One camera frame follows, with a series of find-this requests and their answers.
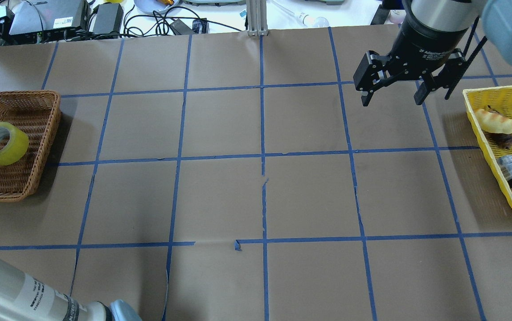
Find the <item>brown wicker basket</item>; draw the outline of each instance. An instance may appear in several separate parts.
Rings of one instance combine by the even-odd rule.
[[[21,201],[36,192],[61,116],[60,94],[55,91],[0,93],[0,122],[13,124],[29,140],[28,150],[18,162],[0,166],[0,202]]]

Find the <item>blue grid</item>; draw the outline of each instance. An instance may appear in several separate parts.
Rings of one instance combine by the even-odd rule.
[[[136,247],[167,247],[168,248],[168,256],[167,256],[167,273],[170,275],[170,267],[172,261],[172,248],[174,246],[193,246],[195,242],[174,242],[174,225],[176,220],[176,204],[178,197],[178,185],[179,185],[179,175],[180,175],[180,164],[182,161],[192,161],[192,160],[203,160],[203,159],[231,159],[231,158],[261,158],[262,159],[262,176],[266,174],[266,157],[279,157],[279,156],[300,156],[300,155],[335,155],[335,154],[348,154],[349,155],[349,164],[350,171],[353,178],[353,192],[354,195],[350,195],[350,197],[354,197],[356,206],[357,206],[357,215],[358,222],[360,228],[360,236],[345,236],[345,237],[325,237],[325,238],[275,238],[268,239],[266,233],[266,183],[262,186],[262,239],[240,239],[237,240],[238,244],[262,244],[263,249],[263,273],[264,273],[264,316],[265,320],[269,321],[270,318],[270,310],[268,303],[268,257],[267,257],[267,245],[269,243],[301,243],[301,242],[362,242],[364,260],[365,260],[365,271],[366,271],[366,280],[368,283],[368,291],[369,298],[371,304],[372,317],[376,321],[377,312],[376,312],[376,304],[375,304],[375,296],[372,287],[372,276],[370,274],[370,265],[369,265],[369,256],[368,256],[368,241],[372,240],[412,240],[412,239],[455,239],[458,238],[460,240],[462,252],[464,254],[464,260],[466,261],[466,266],[468,268],[468,274],[470,276],[470,282],[472,285],[472,290],[474,291],[474,296],[476,300],[476,305],[478,306],[478,311],[480,313],[480,318],[485,320],[485,314],[480,302],[480,297],[478,293],[477,286],[475,284],[475,279],[473,276],[470,258],[468,256],[464,239],[466,238],[483,238],[483,237],[500,237],[500,236],[512,236],[512,232],[483,232],[483,233],[463,233],[460,223],[458,222],[458,216],[455,209],[453,197],[450,191],[447,174],[443,166],[441,151],[447,150],[471,150],[471,149],[479,149],[476,146],[453,146],[453,147],[439,147],[435,138],[435,134],[433,131],[432,123],[429,118],[429,114],[426,108],[426,105],[423,104],[423,111],[425,113],[426,121],[429,126],[429,130],[431,133],[433,146],[428,148],[379,148],[379,149],[367,149],[367,150],[354,150],[352,148],[352,142],[350,140],[349,128],[347,124],[347,115],[345,110],[345,99],[343,95],[343,85],[352,84],[352,81],[341,81],[341,73],[339,68],[339,61],[337,59],[337,51],[335,40],[333,38],[332,29],[328,28],[329,38],[331,40],[331,47],[333,52],[333,59],[337,72],[337,82],[321,82],[321,83],[295,83],[295,84],[280,84],[280,85],[265,85],[264,84],[264,53],[263,53],[263,37],[260,37],[260,85],[259,86],[235,86],[235,87],[210,87],[210,88],[201,88],[201,89],[188,89],[188,71],[190,67],[190,55],[191,55],[191,46],[192,46],[192,36],[188,38],[188,49],[187,49],[187,61],[186,61],[186,73],[185,73],[185,81],[184,87],[182,90],[153,90],[153,91],[129,91],[129,92],[121,92],[114,93],[115,89],[115,81],[117,79],[117,72],[119,71],[119,63],[121,61],[121,53],[123,51],[124,40],[121,39],[121,44],[119,47],[119,55],[117,57],[117,63],[115,65],[115,74],[113,77],[113,81],[111,83],[111,90],[109,93],[95,93],[95,94],[79,94],[79,95],[63,95],[63,98],[74,98],[74,97],[96,97],[96,96],[108,96],[109,99],[107,101],[107,108],[105,117],[103,120],[103,126],[101,130],[101,134],[99,137],[99,144],[97,148],[97,154],[95,156],[95,161],[93,162],[69,162],[69,163],[54,163],[48,164],[48,166],[83,166],[83,165],[93,165],[93,175],[91,177],[91,183],[89,186],[89,191],[87,193],[87,200],[84,208],[82,224],[79,230],[79,238],[77,244],[56,244],[56,245],[35,245],[35,246],[0,246],[0,251],[3,250],[50,250],[50,249],[69,249],[76,250],[76,267],[74,268],[74,275],[72,278],[72,288],[75,280],[77,262],[79,258],[79,252],[81,249],[87,248],[136,248]],[[58,50],[58,43],[54,47],[54,51],[52,53],[52,57],[50,59],[50,64],[48,66],[48,70],[46,72],[44,82],[42,84],[42,89],[45,88],[46,82],[48,81],[48,77],[50,75],[50,71],[52,65],[54,63],[54,59],[56,57],[56,52]],[[487,60],[486,53],[484,49],[482,49],[482,56],[486,62],[488,67],[488,71],[490,75],[485,76],[469,76],[464,77],[464,79],[492,79],[497,86],[496,78],[506,78],[512,77],[512,75],[494,75],[492,71],[492,67],[490,66],[489,61]],[[341,112],[343,113],[343,122],[345,129],[345,138],[347,139],[347,150],[335,150],[335,151],[326,151],[326,152],[289,152],[289,153],[266,153],[265,148],[265,128],[264,128],[264,111],[265,111],[265,89],[266,88],[274,88],[274,87],[305,87],[305,86],[329,86],[329,85],[337,85],[339,88],[340,102],[341,102]],[[184,132],[184,116],[186,112],[186,98],[188,91],[213,91],[213,90],[243,90],[243,89],[260,89],[260,113],[261,113],[261,153],[260,154],[239,154],[239,155],[207,155],[207,156],[194,156],[194,157],[182,157],[182,144],[183,144],[183,132]],[[132,94],[156,94],[156,93],[183,93],[183,106],[182,106],[182,115],[181,115],[181,124],[180,124],[180,136],[179,136],[179,148],[178,148],[178,156],[176,158],[162,158],[162,159],[111,159],[111,160],[100,160],[99,155],[101,152],[101,147],[103,143],[103,136],[105,134],[105,128],[107,126],[107,118],[109,116],[109,109],[111,107],[111,100],[113,96],[116,95],[132,95]],[[383,235],[383,236],[367,236],[364,230],[364,226],[361,220],[361,210],[360,204],[357,197],[357,177],[354,168],[354,154],[362,154],[362,153],[376,153],[376,152],[435,152],[437,155],[437,159],[439,162],[439,167],[441,169],[442,178],[445,184],[445,188],[447,191],[448,199],[450,202],[450,207],[453,215],[453,219],[457,228],[457,233],[455,234],[430,234],[430,235]],[[172,217],[171,217],[171,225],[170,225],[170,236],[168,242],[153,242],[153,243],[114,243],[114,244],[82,244],[83,240],[83,232],[85,229],[85,222],[87,219],[87,212],[89,210],[89,205],[91,201],[91,193],[93,191],[94,179],[97,174],[97,170],[99,165],[101,164],[112,164],[112,163],[138,163],[138,162],[164,162],[164,161],[176,161],[176,179],[174,185],[174,194],[173,194],[173,204],[172,204]]]

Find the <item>roll of tape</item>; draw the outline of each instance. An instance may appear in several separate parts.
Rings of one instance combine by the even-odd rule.
[[[28,150],[28,136],[7,122],[0,122],[0,143],[8,138],[6,146],[0,150],[0,165],[7,166],[18,162]]]

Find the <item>robotic arm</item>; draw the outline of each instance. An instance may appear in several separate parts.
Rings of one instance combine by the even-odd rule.
[[[367,51],[353,75],[363,106],[368,106],[375,91],[396,81],[422,81],[414,94],[416,104],[441,87],[448,89],[448,99],[487,41],[483,37],[467,57],[480,13],[485,33],[512,65],[512,0],[403,0],[403,4],[406,18],[390,53]],[[472,34],[462,51],[458,42],[472,22]]]

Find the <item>bread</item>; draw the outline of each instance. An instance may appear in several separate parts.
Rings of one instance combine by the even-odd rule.
[[[512,119],[489,112],[487,110],[477,108],[474,110],[476,119],[480,127],[486,132],[494,134],[511,134],[512,133]]]

